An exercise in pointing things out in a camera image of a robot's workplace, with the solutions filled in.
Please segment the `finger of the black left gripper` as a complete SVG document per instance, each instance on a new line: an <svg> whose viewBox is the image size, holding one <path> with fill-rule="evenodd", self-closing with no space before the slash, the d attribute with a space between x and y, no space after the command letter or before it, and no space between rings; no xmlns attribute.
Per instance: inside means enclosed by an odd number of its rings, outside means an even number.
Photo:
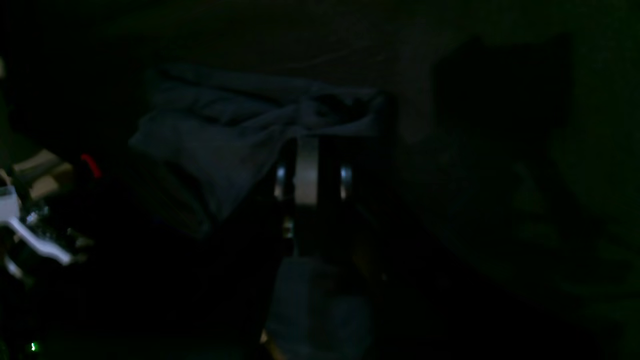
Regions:
<svg viewBox="0 0 640 360"><path fill-rule="evenodd" d="M20 203L14 187L0 189L0 224L13 230L35 253L57 261L62 266L70 265L74 256L51 240L38 237L20 220Z"/></svg>

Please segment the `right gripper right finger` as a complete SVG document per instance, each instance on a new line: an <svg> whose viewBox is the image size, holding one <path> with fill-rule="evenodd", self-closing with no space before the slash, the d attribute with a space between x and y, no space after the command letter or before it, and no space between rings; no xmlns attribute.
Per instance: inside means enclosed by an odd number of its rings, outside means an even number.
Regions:
<svg viewBox="0 0 640 360"><path fill-rule="evenodd" d="M391 182L374 141L320 137L310 256L362 295L367 360L583 360L586 336L455 255Z"/></svg>

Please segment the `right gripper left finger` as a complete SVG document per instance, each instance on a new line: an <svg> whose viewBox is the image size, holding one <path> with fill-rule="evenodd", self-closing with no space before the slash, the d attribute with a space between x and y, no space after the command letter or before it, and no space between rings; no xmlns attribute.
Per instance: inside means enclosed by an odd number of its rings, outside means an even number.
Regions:
<svg viewBox="0 0 640 360"><path fill-rule="evenodd" d="M96 239L80 275L86 320L65 337L67 360L251 360L285 250L284 197L299 153L276 164L205 236L178 229L181 206L144 209L128 187L91 193L78 227Z"/></svg>

